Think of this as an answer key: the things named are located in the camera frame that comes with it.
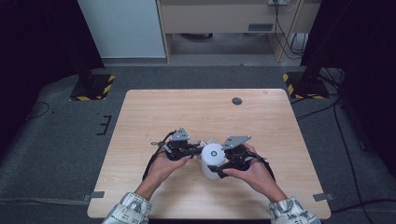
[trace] vent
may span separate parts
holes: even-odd
[[[273,23],[251,23],[248,26],[249,31],[272,31]]]

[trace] wall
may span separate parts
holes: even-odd
[[[78,0],[102,58],[165,58],[155,0]]]

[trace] gray carpet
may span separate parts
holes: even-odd
[[[45,87],[31,117],[11,144],[0,166],[1,198],[52,198],[80,201],[93,191],[125,93],[131,89],[286,89],[282,74],[298,67],[108,67],[96,73],[116,76],[103,101],[72,102],[78,80],[68,77]],[[296,117],[321,109],[337,99],[303,100],[293,104]],[[347,114],[340,120],[364,201],[396,199],[396,180],[375,152],[362,151]],[[100,124],[112,116],[106,135]],[[325,192],[332,193],[332,210],[358,203],[357,191],[332,108],[299,121],[304,140]],[[396,203],[366,205],[374,223],[394,223]],[[0,223],[100,223],[87,216],[87,205],[0,203]],[[332,214],[324,223],[369,223],[360,207]],[[166,223],[195,223],[171,220]],[[164,223],[151,220],[150,223]],[[212,223],[236,223],[212,221]],[[245,221],[244,223],[265,223]]]

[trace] wall socket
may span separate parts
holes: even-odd
[[[286,6],[290,4],[291,0],[268,0],[269,6],[274,6],[275,4],[279,6]]]

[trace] person's right hand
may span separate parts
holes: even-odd
[[[244,143],[247,150],[256,153],[253,146]],[[286,194],[276,184],[264,164],[257,159],[250,161],[250,167],[246,171],[236,169],[225,169],[224,174],[241,179],[247,182],[254,190],[265,195],[271,203],[276,203],[287,199]]]

